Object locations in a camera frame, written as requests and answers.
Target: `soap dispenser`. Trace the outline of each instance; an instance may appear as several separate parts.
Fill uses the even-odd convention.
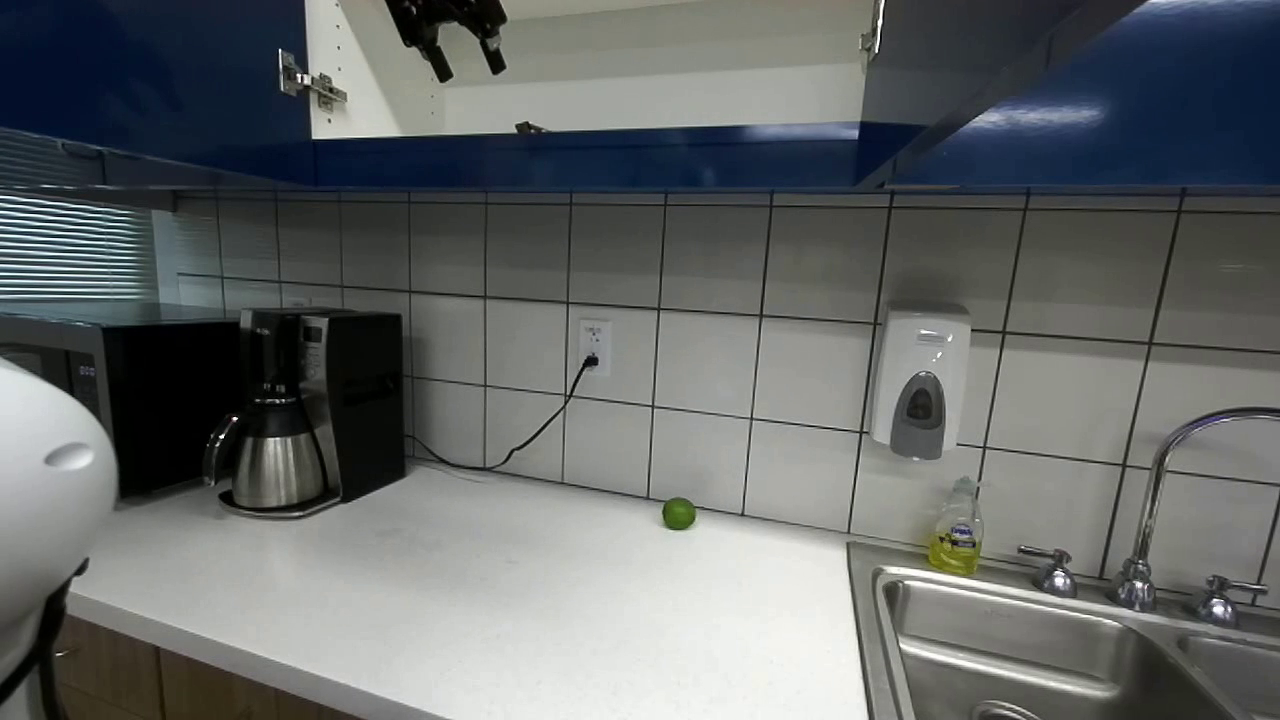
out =
[[[966,311],[888,311],[874,438],[898,456],[942,460],[959,445],[971,325]]]

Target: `electrical outlet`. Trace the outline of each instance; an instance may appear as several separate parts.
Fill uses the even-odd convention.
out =
[[[612,325],[607,320],[580,320],[575,325],[575,360],[597,355],[601,363],[588,366],[591,381],[607,381],[612,370]]]

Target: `power cord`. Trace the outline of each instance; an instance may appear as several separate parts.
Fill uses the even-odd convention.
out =
[[[497,463],[458,463],[458,460],[440,456],[432,445],[424,445],[422,435],[406,435],[406,438],[416,445],[422,452],[427,452],[427,460],[437,460],[437,463],[446,463],[446,467],[462,467],[462,472],[499,472],[499,467],[508,467],[521,452],[530,452],[530,448],[568,411],[568,405],[575,400],[575,389],[586,384],[588,366],[597,366],[597,363],[601,363],[601,355],[586,355],[586,363],[575,366],[575,376],[573,376],[562,406],[558,406],[531,435],[526,435],[521,445],[512,445],[508,456],[497,460]]]

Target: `lime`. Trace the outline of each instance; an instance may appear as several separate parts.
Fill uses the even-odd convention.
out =
[[[690,533],[690,527],[698,524],[698,503],[693,503],[690,494],[672,494],[672,498],[663,503],[663,524],[670,524],[672,533]]]

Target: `lower cabinet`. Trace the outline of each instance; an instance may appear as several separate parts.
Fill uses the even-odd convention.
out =
[[[58,655],[70,720],[345,720],[332,708],[72,614]]]

